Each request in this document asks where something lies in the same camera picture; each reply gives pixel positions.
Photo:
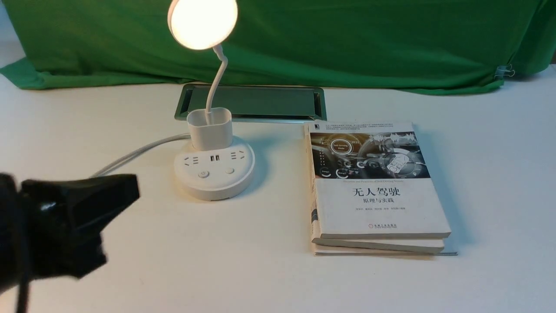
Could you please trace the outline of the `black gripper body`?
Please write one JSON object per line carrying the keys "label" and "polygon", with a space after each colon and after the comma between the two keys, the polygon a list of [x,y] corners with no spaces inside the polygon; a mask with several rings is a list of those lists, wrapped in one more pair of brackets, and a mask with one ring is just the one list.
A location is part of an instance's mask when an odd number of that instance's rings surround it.
{"label": "black gripper body", "polygon": [[28,186],[19,190],[14,178],[1,174],[1,291],[18,287],[30,289],[33,280],[33,258],[27,225],[30,213],[38,205],[38,197]]}

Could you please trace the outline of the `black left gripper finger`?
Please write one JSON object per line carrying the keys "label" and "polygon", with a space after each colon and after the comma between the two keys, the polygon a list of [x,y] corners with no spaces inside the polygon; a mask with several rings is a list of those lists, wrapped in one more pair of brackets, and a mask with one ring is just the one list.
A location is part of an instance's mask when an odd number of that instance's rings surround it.
{"label": "black left gripper finger", "polygon": [[99,235],[140,198],[135,174],[86,180],[25,180],[20,191],[29,204],[30,229],[59,243],[81,242]]}

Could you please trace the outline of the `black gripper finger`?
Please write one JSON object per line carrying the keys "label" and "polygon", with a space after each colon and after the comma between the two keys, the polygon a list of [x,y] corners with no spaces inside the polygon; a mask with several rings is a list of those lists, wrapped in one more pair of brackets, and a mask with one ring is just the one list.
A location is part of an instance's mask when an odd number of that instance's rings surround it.
{"label": "black gripper finger", "polygon": [[26,232],[30,277],[34,280],[70,276],[82,279],[107,263],[102,226],[85,232],[56,232],[33,227]]}

